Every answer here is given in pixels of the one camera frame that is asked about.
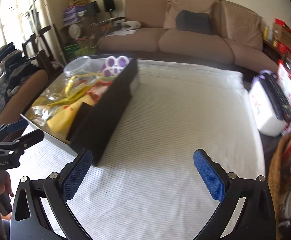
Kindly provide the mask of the yellow snack packet strip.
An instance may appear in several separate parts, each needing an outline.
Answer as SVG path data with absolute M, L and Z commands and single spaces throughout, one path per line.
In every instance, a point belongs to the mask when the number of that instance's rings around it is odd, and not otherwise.
M 64 89 L 65 97 L 56 102 L 49 103 L 47 106 L 64 105 L 66 103 L 71 104 L 77 101 L 104 77 L 105 75 L 103 73 L 88 73 L 71 77 Z

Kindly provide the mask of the yellow snack bag in box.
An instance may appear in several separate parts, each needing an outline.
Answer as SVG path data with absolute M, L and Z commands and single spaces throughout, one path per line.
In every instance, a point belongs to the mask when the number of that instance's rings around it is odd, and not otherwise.
M 62 107 L 58 113 L 54 114 L 53 117 L 47 121 L 50 131 L 52 133 L 67 134 L 83 103 L 94 106 L 92 98 L 89 95 L 85 95 L 71 105 Z

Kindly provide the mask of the black storage box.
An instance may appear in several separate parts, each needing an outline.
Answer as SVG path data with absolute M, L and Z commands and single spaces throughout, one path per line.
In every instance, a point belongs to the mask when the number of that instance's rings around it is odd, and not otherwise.
M 69 127 L 69 136 L 65 141 L 42 128 L 45 139 L 74 156 L 82 150 L 91 151 L 90 164 L 97 166 L 136 89 L 137 58 L 131 56 L 130 59 L 128 66 L 114 80 L 100 102 L 95 106 L 84 103 L 79 107 L 78 116 Z

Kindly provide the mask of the wicker basket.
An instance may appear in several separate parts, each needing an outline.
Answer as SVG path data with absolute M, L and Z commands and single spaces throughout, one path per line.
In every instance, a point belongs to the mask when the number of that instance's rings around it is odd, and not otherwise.
M 284 135 L 278 142 L 277 148 L 272 156 L 269 172 L 268 172 L 268 186 L 273 200 L 275 211 L 275 226 L 276 226 L 276 239 L 282 237 L 278 229 L 278 219 L 280 214 L 279 198 L 280 198 L 280 184 L 281 184 L 281 156 L 284 152 L 288 142 L 290 141 L 291 133 Z

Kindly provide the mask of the clear plastic lidded container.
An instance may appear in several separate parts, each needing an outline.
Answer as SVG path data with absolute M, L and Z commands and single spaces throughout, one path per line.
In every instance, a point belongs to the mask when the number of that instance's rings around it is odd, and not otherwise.
M 88 56 L 78 57 L 68 63 L 64 67 L 63 72 L 67 77 L 72 77 L 79 74 L 88 74 L 91 72 L 91 61 L 92 59 Z

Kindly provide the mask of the white appliance box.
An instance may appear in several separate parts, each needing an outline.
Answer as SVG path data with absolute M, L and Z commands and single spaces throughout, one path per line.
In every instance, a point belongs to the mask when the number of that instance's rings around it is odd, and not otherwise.
M 284 131 L 288 123 L 277 119 L 270 100 L 259 81 L 259 76 L 262 73 L 272 74 L 277 79 L 277 75 L 269 70 L 263 70 L 254 77 L 249 90 L 250 105 L 259 132 L 263 135 L 276 137 Z

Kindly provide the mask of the white cloth table cover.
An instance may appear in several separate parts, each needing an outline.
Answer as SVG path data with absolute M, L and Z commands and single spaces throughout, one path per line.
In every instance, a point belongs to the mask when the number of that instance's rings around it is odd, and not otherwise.
M 68 205 L 93 239 L 193 239 L 218 205 L 194 166 L 197 149 L 241 178 L 265 173 L 243 75 L 143 60 L 138 67 L 132 100 Z

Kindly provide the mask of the black remote control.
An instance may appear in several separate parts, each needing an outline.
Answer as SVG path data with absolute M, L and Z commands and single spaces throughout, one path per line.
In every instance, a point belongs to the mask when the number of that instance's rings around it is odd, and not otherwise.
M 262 73 L 259 81 L 270 100 L 277 119 L 291 122 L 291 106 L 275 77 L 269 73 Z

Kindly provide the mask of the cardboard box with red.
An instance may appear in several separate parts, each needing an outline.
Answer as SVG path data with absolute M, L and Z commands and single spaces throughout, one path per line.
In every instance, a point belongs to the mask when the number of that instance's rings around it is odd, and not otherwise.
M 291 28 L 278 18 L 273 23 L 273 40 L 284 44 L 291 49 Z

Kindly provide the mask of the brown sofa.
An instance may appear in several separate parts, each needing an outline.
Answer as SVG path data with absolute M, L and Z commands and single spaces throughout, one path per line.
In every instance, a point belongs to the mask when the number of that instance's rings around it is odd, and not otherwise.
M 275 71 L 263 53 L 262 17 L 226 0 L 125 0 L 127 23 L 140 27 L 100 38 L 101 51 L 196 57 L 254 72 Z

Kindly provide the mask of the tan sofa pillow right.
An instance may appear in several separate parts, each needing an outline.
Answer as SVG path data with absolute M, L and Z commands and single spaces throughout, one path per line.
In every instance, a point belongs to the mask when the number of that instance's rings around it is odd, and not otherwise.
M 222 37 L 262 50 L 262 18 L 257 13 L 236 3 L 222 0 L 220 20 Z

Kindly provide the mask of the tan sofa pillow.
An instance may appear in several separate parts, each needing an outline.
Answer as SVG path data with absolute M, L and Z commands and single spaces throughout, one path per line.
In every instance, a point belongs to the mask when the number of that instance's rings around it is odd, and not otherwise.
M 182 10 L 212 16 L 213 6 L 216 3 L 216 0 L 167 0 L 164 29 L 175 29 L 177 27 L 176 17 Z
M 220 20 L 222 37 L 262 50 L 262 18 L 257 13 L 236 3 L 222 0 Z

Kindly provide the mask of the dark blue cushion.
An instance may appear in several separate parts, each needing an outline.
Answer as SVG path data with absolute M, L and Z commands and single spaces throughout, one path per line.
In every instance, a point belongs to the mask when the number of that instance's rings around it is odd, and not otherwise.
M 176 16 L 175 23 L 177 29 L 180 31 L 212 35 L 210 18 L 206 13 L 182 10 Z

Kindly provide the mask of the tan sofa pillow left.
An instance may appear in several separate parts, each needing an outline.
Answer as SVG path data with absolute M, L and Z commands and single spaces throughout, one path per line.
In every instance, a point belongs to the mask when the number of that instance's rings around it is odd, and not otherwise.
M 167 0 L 164 29 L 175 29 L 177 27 L 176 17 L 182 10 L 212 16 L 213 6 L 216 3 L 216 0 Z

